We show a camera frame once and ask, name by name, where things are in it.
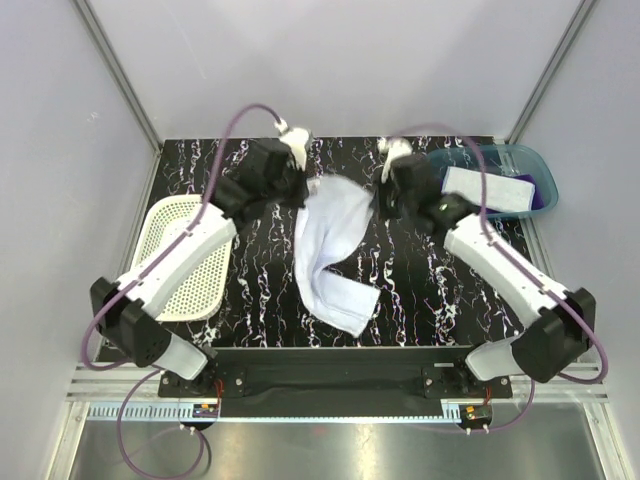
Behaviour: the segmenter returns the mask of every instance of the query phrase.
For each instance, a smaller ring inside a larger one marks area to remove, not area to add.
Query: towel
[[[456,192],[480,205],[481,174],[474,170],[449,167],[442,184],[442,193]],[[487,174],[487,208],[496,212],[527,212],[531,210],[535,185],[525,180]]]
[[[310,195],[298,211],[294,274],[304,306],[319,320],[359,337],[380,291],[326,271],[358,247],[373,214],[373,195],[357,183],[325,175],[309,181]]]

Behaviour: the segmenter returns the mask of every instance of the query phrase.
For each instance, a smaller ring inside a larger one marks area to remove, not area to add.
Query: black marble surface
[[[475,140],[493,143],[491,137]],[[316,139],[307,163],[309,176],[338,173],[370,186],[384,160],[376,141]],[[415,137],[412,143],[419,152],[463,146],[453,137]],[[217,145],[218,140],[167,141],[147,208],[168,195],[202,193]],[[232,140],[225,170],[237,165],[250,145],[251,140]],[[497,159],[487,160],[499,165]],[[468,166],[475,160],[464,162]],[[295,215],[275,206],[236,237],[224,300],[215,316],[165,326],[197,344],[236,347],[475,344],[511,336],[521,328],[496,292],[464,263],[417,234],[408,222],[374,218],[359,248],[332,269],[378,286],[378,305],[360,338],[334,329],[310,315],[300,301],[292,268]],[[494,225],[528,257],[518,221]]]

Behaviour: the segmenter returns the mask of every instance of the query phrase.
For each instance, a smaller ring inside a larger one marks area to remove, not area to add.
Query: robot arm
[[[308,195],[305,177],[311,132],[278,125],[281,136],[256,141],[240,166],[218,180],[217,188],[199,223],[187,226],[201,208],[185,219],[186,236],[153,272],[130,288],[102,318],[98,331],[139,367],[156,365],[185,380],[208,383],[215,375],[215,361],[193,344],[166,330],[156,317],[178,287],[213,251],[232,240],[269,204],[301,208]],[[126,288],[166,245],[116,282],[98,279],[91,287],[94,314],[120,289]]]
[[[440,192],[440,182],[423,155],[410,152],[404,139],[380,145],[388,152],[377,179],[375,208],[383,219],[405,217],[416,229],[476,270],[511,306],[525,331],[474,349],[465,359],[468,381],[485,382],[498,376],[527,374],[547,382],[590,345],[584,331],[547,295],[567,301],[593,329],[595,300],[580,289],[570,292],[536,269],[491,226],[491,240],[482,229],[479,209],[457,194]],[[544,285],[538,289],[526,274],[496,248],[497,244],[524,265]]]

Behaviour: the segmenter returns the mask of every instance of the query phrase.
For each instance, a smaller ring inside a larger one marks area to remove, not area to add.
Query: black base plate
[[[246,369],[239,366],[224,366],[218,370],[217,378],[222,381],[222,398],[240,398],[244,396]],[[160,379],[158,396],[164,398],[216,398],[215,386],[200,395],[186,388],[187,381],[173,372],[166,372]]]
[[[467,392],[463,392],[460,386],[450,380],[447,369],[458,368],[453,365],[430,366],[422,369],[424,381],[424,395],[433,400],[487,398],[487,389],[491,387],[491,398],[512,398],[511,382],[509,377],[497,377],[488,382],[478,384]]]

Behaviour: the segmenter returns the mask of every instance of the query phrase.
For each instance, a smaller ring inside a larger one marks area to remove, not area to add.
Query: plastic tub
[[[487,173],[504,177],[516,177],[535,184],[535,195],[531,210],[523,212],[489,213],[489,218],[528,218],[551,210],[558,203],[558,189],[553,176],[542,157],[524,145],[479,146]],[[443,148],[427,155],[434,173],[444,180],[448,167],[480,170],[478,160],[468,148]]]

